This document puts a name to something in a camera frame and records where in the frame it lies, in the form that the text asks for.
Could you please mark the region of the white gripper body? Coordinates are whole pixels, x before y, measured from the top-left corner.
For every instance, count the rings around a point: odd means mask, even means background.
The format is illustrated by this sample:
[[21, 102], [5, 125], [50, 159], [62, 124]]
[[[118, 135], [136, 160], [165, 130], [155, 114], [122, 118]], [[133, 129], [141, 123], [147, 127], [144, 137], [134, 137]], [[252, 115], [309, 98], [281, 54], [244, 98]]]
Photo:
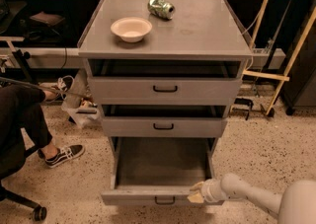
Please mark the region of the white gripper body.
[[223, 191], [220, 185], [220, 180], [210, 179], [203, 182], [201, 193], [204, 202], [215, 203], [227, 198], [227, 194]]

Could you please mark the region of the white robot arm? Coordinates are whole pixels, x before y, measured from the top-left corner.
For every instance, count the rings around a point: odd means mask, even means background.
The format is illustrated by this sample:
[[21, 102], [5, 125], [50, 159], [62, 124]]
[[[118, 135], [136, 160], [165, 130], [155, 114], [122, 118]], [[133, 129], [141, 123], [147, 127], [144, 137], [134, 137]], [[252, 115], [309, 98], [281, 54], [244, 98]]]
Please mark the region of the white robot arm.
[[229, 173], [221, 179], [198, 182], [190, 188], [191, 203], [244, 199], [277, 220], [277, 224], [316, 224], [316, 182], [300, 180], [283, 194], [252, 186]]

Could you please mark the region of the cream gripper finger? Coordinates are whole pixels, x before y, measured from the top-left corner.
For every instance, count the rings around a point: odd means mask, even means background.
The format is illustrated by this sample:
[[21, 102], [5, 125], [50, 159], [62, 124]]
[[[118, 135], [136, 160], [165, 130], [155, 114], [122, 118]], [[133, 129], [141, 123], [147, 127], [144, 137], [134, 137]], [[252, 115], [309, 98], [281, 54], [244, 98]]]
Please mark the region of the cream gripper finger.
[[204, 198], [201, 193], [203, 182], [198, 182], [190, 188], [188, 200], [191, 203], [204, 203]]

